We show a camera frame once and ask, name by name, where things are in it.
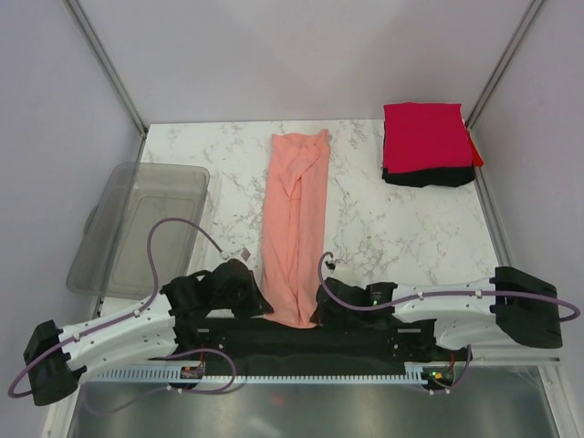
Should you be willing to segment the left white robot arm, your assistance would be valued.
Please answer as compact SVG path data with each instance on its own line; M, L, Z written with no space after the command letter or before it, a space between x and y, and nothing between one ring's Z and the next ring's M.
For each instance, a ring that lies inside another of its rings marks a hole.
M27 395L47 406L107 370L175 354L192 358L202 345L199 327L214 310L239 319L273 311L253 272L230 259L213 271L176 277L155 297L109 316L64 328L45 321L24 351Z

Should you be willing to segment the salmon pink t shirt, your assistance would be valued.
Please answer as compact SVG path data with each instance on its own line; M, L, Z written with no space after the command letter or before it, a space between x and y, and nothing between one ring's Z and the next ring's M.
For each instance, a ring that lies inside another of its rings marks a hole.
M262 227L262 292L267 319L312 329L323 254L329 132L272 136Z

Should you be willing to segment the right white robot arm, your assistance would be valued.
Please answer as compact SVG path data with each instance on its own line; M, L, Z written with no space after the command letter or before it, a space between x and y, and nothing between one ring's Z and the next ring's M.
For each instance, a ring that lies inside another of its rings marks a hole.
M319 285L311 321L328 328L385 329L428 322L418 348L428 359L506 339L534 349L563 346L556 287L509 266L444 287L378 282L364 288L330 276Z

